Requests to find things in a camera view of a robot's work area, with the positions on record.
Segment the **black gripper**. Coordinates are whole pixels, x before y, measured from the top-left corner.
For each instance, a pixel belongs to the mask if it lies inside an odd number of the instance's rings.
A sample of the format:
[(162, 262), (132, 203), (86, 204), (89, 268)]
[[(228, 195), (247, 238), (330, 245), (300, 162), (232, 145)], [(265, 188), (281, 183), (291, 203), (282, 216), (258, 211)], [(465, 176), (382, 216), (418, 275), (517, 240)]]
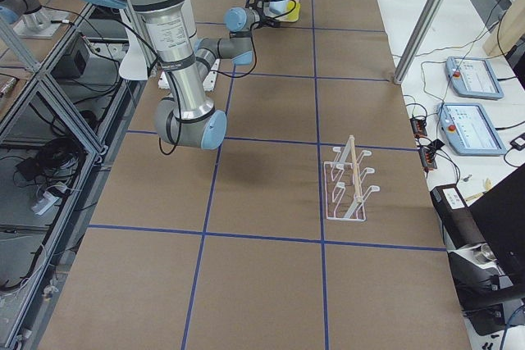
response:
[(261, 29), (262, 27), (270, 27), (279, 29), (281, 27), (281, 21), (266, 16), (264, 14), (263, 6), (268, 0), (247, 0), (245, 3), (245, 12), (247, 22), (245, 23), (245, 29)]

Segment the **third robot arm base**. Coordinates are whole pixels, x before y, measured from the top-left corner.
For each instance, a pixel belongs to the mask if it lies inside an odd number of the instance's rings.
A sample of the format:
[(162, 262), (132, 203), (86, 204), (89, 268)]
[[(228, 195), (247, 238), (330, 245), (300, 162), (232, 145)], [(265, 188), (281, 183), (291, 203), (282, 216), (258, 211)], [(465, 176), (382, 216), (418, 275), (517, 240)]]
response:
[(26, 39), (50, 39), (70, 21), (68, 11), (47, 10), (39, 0), (1, 0), (1, 17)]

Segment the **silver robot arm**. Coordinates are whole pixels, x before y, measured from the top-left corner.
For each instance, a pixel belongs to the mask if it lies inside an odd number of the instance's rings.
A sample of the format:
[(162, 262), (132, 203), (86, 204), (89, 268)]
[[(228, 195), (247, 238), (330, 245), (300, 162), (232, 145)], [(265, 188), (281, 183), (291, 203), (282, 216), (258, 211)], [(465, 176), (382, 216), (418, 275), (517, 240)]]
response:
[(213, 150), (226, 135), (227, 118), (216, 109), (203, 82), (218, 59), (237, 66), (254, 64), (252, 32), (264, 25), (278, 26), (293, 0), (249, 0), (229, 9), (224, 18), (225, 39), (192, 39), (185, 22), (185, 0), (84, 0), (124, 9), (131, 6), (144, 22), (149, 44), (163, 68), (170, 95), (157, 106), (155, 128), (159, 138), (173, 146)]

